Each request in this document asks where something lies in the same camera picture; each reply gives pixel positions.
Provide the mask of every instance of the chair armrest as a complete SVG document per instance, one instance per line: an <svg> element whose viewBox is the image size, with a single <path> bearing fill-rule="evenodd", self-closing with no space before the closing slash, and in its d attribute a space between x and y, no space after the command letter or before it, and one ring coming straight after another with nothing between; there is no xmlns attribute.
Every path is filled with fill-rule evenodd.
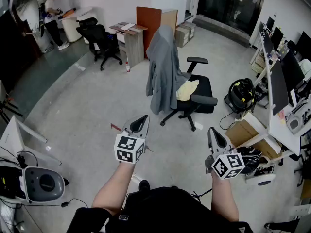
<svg viewBox="0 0 311 233"><path fill-rule="evenodd" d="M217 105L217 98L214 97L206 97L206 96L200 96L200 95L195 95L192 94L191 100L195 103L200 103L200 104L205 104L205 105L210 105L210 106L216 106Z"/></svg>
<svg viewBox="0 0 311 233"><path fill-rule="evenodd" d="M208 64L208 60L200 57L188 57L187 58L188 62L191 62L191 65L188 69L187 72L192 72L193 69L195 68L196 64L201 63L201 64Z"/></svg>
<svg viewBox="0 0 311 233"><path fill-rule="evenodd" d="M201 64L208 64L208 60L200 57L188 57L187 62L196 62Z"/></svg>

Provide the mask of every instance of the bottle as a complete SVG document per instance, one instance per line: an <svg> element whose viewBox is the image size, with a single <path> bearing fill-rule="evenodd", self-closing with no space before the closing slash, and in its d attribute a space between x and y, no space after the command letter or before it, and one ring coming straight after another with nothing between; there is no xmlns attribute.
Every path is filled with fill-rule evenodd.
<svg viewBox="0 0 311 233"><path fill-rule="evenodd" d="M130 65L128 64L128 62L126 62L126 67L125 67L125 68L126 68L126 71L127 71L127 72L129 72L129 71L131 70L131 69L130 69Z"/></svg>

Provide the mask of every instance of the glass door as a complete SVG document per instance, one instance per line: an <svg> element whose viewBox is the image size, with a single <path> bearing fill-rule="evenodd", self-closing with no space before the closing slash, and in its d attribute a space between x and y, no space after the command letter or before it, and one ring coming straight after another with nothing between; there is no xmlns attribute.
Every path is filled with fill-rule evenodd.
<svg viewBox="0 0 311 233"><path fill-rule="evenodd" d="M263 0L199 0L198 14L251 35Z"/></svg>

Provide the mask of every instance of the yellow cloth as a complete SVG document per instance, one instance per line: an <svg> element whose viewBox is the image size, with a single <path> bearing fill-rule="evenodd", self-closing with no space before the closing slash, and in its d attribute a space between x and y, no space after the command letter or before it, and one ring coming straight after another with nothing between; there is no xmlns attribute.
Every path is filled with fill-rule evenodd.
<svg viewBox="0 0 311 233"><path fill-rule="evenodd" d="M196 90L199 85L199 80L186 81L179 89L176 91L177 99L185 102L190 99L190 95Z"/></svg>

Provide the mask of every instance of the black shirt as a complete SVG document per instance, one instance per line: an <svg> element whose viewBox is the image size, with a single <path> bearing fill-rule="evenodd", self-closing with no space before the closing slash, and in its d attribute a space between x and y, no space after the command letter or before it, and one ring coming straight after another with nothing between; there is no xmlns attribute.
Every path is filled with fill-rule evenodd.
<svg viewBox="0 0 311 233"><path fill-rule="evenodd" d="M125 208L112 216L102 208L79 208L67 233L232 232L252 233L244 222L229 222L189 193L161 187L128 196Z"/></svg>

